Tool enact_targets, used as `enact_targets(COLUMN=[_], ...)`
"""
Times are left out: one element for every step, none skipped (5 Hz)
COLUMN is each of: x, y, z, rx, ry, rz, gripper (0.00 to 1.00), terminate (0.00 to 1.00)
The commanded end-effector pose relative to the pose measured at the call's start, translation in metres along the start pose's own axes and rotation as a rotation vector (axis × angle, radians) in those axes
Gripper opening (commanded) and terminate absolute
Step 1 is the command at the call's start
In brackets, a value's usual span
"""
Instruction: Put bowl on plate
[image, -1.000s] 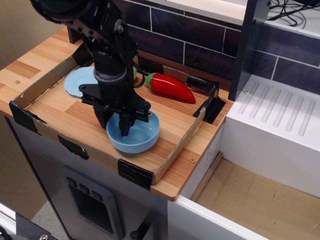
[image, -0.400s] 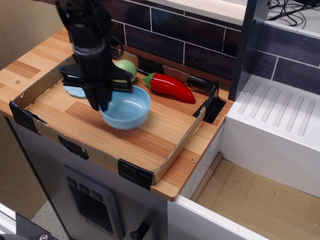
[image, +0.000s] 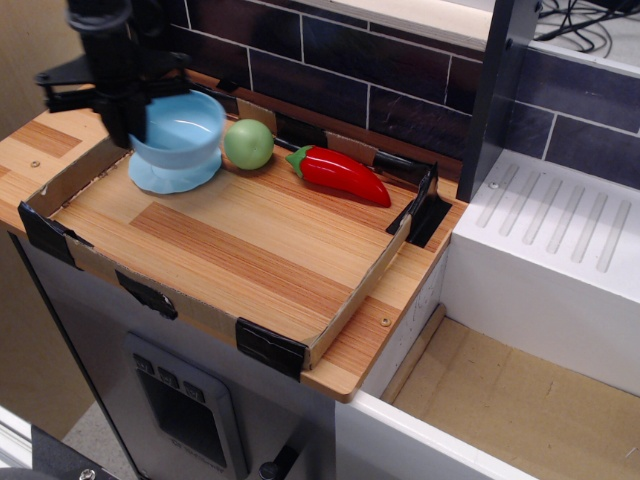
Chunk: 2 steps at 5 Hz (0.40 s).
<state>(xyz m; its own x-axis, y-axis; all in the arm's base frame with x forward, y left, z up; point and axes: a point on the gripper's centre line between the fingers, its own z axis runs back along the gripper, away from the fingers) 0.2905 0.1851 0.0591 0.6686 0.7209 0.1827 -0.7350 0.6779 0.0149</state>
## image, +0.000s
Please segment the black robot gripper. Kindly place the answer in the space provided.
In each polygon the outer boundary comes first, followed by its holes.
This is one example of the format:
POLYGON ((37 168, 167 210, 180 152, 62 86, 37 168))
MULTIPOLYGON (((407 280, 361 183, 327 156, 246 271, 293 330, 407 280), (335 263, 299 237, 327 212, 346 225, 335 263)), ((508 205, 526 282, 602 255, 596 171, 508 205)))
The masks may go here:
POLYGON ((129 134, 146 140, 147 103, 188 91, 190 57, 139 45, 126 29, 81 35, 84 54, 35 76, 47 108, 62 112, 99 107, 113 143, 129 148, 129 134), (125 105, 125 119, 118 105, 125 105))

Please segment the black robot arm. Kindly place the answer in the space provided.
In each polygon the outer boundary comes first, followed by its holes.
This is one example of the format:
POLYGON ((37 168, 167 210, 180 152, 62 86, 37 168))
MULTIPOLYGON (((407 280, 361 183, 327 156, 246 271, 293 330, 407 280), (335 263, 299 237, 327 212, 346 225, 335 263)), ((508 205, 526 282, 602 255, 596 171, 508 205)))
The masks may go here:
POLYGON ((113 143, 131 146, 147 137, 147 106, 155 98, 189 92, 190 57, 141 43, 164 29, 157 1, 70 1, 69 26, 84 53, 36 75, 52 113, 91 109, 113 143))

